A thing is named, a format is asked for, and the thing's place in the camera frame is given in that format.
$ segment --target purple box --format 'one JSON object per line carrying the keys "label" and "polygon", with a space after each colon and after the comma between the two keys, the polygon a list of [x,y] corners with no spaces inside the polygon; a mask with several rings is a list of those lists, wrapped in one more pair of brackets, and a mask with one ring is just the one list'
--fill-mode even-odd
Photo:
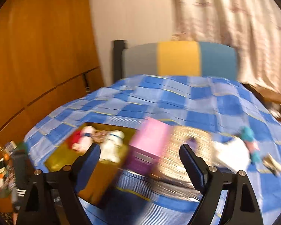
{"label": "purple box", "polygon": [[130,141],[126,169],[148,175],[159,161],[172,133],[172,126],[153,118],[146,118]]}

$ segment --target floral curtain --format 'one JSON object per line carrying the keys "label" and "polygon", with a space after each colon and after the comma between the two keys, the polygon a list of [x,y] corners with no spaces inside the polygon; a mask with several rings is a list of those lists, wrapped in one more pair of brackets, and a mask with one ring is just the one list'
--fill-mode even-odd
{"label": "floral curtain", "polygon": [[281,92],[281,10],[274,0],[175,0],[173,40],[232,46],[238,80]]}

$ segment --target wall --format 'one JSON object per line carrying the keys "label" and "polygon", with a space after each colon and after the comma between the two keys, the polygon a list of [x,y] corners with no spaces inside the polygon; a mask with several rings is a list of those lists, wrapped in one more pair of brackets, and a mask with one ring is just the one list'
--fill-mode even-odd
{"label": "wall", "polygon": [[90,0],[90,7],[106,85],[112,83],[112,40],[127,40],[131,47],[170,40],[174,31],[172,0]]}
{"label": "wall", "polygon": [[[0,9],[0,145],[103,86],[88,0],[7,0]],[[0,212],[11,211],[9,198]]]}

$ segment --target screw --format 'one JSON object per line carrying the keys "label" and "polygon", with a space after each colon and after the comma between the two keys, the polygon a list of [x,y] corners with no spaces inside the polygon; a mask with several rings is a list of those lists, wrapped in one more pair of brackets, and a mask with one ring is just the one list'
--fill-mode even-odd
{"label": "screw", "polygon": [[245,171],[243,171],[243,170],[239,170],[239,172],[238,172],[238,173],[239,173],[239,175],[241,175],[241,176],[243,176],[243,177],[246,175],[246,172],[245,172]]}
{"label": "screw", "polygon": [[42,170],[37,169],[34,171],[34,175],[40,175],[42,173]]}
{"label": "screw", "polygon": [[70,165],[66,165],[66,166],[64,166],[64,168],[63,168],[63,170],[64,171],[70,171],[72,169],[72,167],[70,166]]}
{"label": "screw", "polygon": [[214,172],[216,172],[217,168],[215,166],[210,166],[209,170],[214,173]]}

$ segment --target bedsheet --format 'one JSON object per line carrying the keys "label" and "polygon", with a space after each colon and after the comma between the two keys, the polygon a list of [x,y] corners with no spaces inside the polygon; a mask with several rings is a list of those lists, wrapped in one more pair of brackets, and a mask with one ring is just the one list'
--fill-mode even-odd
{"label": "bedsheet", "polygon": [[[170,125],[209,131],[220,142],[239,133],[242,126],[250,126],[259,142],[261,156],[269,152],[281,164],[281,123],[239,82],[223,78],[137,75],[123,79],[57,108],[36,124],[24,141],[35,167],[47,172],[44,161],[82,123],[138,129],[147,116]],[[275,177],[262,164],[250,165],[247,174],[264,224],[272,224],[281,212],[281,175]],[[134,216],[126,214],[124,224],[176,224],[175,221],[187,224],[197,204],[168,201],[167,197],[153,194],[145,180],[127,171],[121,175],[116,193],[122,198],[129,197],[127,201],[140,199]],[[222,211],[224,192],[222,196],[214,224],[218,223]],[[109,222],[106,218],[110,211],[94,212],[97,208],[81,203],[94,224],[117,224],[116,219]]]}

